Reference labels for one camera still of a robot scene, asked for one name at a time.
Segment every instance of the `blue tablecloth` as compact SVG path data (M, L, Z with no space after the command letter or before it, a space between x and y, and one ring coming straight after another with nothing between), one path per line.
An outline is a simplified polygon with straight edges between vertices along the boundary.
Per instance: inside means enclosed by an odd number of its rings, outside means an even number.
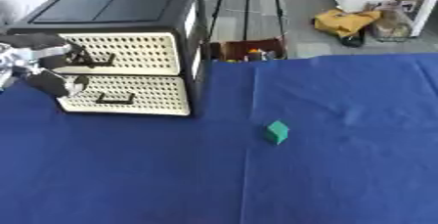
M438 223L438 55L214 64L200 118L0 96L0 223ZM279 146L263 125L290 128Z

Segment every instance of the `black drawer handle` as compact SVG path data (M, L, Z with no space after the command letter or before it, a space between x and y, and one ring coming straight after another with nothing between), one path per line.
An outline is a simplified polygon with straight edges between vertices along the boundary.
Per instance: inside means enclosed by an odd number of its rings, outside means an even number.
M77 44L71 43L73 46L73 51L75 53L75 58L70 60L70 66L87 66L93 67L114 67L115 54L109 54L109 58L106 62L95 62L91 58L85 47L79 46Z
M106 96L106 94L102 93L99 96L98 100L96 100L96 104L113 104L113 105L116 105L116 104L119 104L119 105L133 105L134 104L135 94L133 94L133 93L131 93L129 95L129 98L126 101L105 100L105 96Z

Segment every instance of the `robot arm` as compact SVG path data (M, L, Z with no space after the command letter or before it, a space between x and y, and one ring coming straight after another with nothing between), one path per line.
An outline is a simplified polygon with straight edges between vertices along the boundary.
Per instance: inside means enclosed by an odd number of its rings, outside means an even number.
M12 76L56 97L73 96L88 85L85 76L67 81L61 75L45 68L44 61L55 67L65 66L66 56L77 51L60 36L47 34L0 36L0 87Z

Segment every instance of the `small green block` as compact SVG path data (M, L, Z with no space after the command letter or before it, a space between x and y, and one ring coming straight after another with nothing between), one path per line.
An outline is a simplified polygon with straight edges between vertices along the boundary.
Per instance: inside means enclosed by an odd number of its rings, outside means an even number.
M285 139L287 139L287 133L289 131L289 128L282 123L281 121L277 120L273 123L271 123L265 132L265 137L275 144L279 145L281 144Z

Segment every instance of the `yellow bag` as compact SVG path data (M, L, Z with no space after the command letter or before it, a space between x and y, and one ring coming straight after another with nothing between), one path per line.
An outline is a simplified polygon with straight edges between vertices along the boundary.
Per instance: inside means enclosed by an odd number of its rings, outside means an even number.
M380 16L380 11L347 14L334 9L315 16L314 26L317 30L336 34L343 38L358 33L365 26L378 20Z

